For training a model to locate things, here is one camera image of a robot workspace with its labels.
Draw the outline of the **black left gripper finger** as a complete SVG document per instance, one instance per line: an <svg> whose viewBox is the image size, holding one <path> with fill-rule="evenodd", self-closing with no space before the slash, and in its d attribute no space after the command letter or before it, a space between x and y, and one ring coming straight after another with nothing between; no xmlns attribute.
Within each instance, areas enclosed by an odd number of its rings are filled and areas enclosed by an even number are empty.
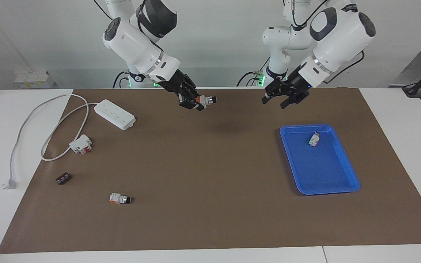
<svg viewBox="0 0 421 263"><path fill-rule="evenodd" d="M288 97L286 100L284 100L282 103L280 103L281 109L285 109L291 104L298 104L304 100L306 96L294 96L294 97Z"/></svg>
<svg viewBox="0 0 421 263"><path fill-rule="evenodd" d="M262 97L262 103L266 104L269 100L274 97L283 96L283 87L284 82L281 80L273 80L267 87L265 88L264 97Z"/></svg>

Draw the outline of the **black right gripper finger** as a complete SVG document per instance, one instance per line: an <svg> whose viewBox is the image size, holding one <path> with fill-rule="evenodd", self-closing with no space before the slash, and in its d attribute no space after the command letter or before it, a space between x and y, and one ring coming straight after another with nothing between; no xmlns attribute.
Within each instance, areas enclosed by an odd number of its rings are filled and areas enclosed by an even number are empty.
<svg viewBox="0 0 421 263"><path fill-rule="evenodd" d="M190 98L197 98L199 97L199 93L197 91L197 87L195 83L191 80L191 78L185 74L185 89L187 90L188 97Z"/></svg>
<svg viewBox="0 0 421 263"><path fill-rule="evenodd" d="M205 103L202 103L201 100L205 97L203 95L197 96L194 99L188 99L182 94L178 94L179 105L181 107L187 108L189 110L197 109L198 111L202 111L205 109Z"/></svg>

